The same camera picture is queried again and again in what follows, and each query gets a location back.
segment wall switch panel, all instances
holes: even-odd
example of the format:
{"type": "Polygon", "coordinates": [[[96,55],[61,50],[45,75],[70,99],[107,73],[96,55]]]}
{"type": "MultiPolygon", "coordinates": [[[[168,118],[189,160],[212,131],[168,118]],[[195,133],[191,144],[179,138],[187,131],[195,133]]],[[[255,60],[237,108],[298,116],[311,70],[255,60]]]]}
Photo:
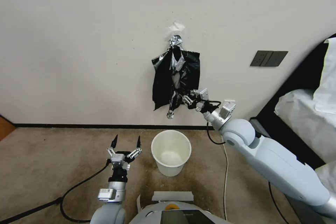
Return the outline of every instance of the wall switch panel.
{"type": "Polygon", "coordinates": [[[254,59],[251,62],[251,67],[259,67],[262,63],[262,61],[265,59],[265,57],[267,56],[267,54],[270,51],[257,51],[257,53],[254,56],[254,59]]]}
{"type": "Polygon", "coordinates": [[[277,67],[288,51],[257,51],[251,62],[251,67],[277,67]]]}
{"type": "Polygon", "coordinates": [[[270,59],[265,64],[265,67],[277,67],[280,65],[281,61],[287,55],[288,51],[274,51],[270,59]]]}

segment floor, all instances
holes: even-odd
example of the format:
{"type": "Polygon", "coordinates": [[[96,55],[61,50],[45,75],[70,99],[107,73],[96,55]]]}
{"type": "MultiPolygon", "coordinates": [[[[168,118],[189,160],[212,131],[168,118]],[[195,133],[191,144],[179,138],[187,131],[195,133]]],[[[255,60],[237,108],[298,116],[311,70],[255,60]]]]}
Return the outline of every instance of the floor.
{"type": "MultiPolygon", "coordinates": [[[[212,144],[205,131],[185,130],[192,153],[182,172],[165,177],[151,156],[151,141],[161,130],[18,128],[0,142],[0,220],[27,211],[63,195],[71,186],[101,169],[108,157],[106,148],[119,134],[116,150],[131,151],[141,136],[143,153],[131,164],[124,201],[128,223],[136,214],[136,199],[151,203],[153,191],[192,191],[194,204],[224,217],[223,189],[226,160],[222,148],[212,144]]],[[[216,132],[211,132],[219,141],[216,132]]],[[[267,181],[253,170],[231,146],[226,146],[229,172],[226,210],[232,223],[281,223],[267,181]]],[[[105,169],[73,190],[64,201],[72,218],[90,219],[102,205],[100,188],[111,175],[105,169]]],[[[275,199],[290,224],[300,223],[284,195],[273,189],[275,199]]],[[[51,206],[15,223],[70,223],[59,206],[51,206]]]]}

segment white plastic bin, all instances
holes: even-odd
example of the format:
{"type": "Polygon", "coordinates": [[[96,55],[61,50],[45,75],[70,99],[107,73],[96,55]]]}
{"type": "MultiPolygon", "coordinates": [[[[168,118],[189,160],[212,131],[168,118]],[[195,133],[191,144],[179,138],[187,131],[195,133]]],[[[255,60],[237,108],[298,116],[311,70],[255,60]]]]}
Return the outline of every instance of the white plastic bin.
{"type": "Polygon", "coordinates": [[[151,149],[159,171],[168,177],[179,174],[191,155],[189,139],[175,130],[157,134],[152,141],[151,149]]]}

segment black plastic bag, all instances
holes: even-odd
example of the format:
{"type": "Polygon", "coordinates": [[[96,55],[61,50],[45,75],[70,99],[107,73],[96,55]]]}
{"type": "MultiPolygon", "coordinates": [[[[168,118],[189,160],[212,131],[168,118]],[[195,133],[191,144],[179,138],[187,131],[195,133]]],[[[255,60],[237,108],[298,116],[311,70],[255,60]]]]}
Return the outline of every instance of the black plastic bag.
{"type": "Polygon", "coordinates": [[[173,36],[168,50],[152,59],[155,68],[154,110],[169,104],[169,119],[173,118],[174,110],[182,103],[182,97],[198,89],[200,82],[200,54],[183,50],[181,44],[181,37],[173,36]]]}

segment black baseboard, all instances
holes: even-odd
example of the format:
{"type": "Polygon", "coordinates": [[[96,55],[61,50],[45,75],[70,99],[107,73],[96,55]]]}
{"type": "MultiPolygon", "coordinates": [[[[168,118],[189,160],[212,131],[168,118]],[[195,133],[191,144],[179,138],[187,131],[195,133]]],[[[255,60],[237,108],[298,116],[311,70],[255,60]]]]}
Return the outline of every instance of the black baseboard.
{"type": "Polygon", "coordinates": [[[20,128],[122,128],[122,129],[150,129],[150,130],[206,130],[206,126],[181,125],[119,125],[119,124],[14,124],[20,128]]]}

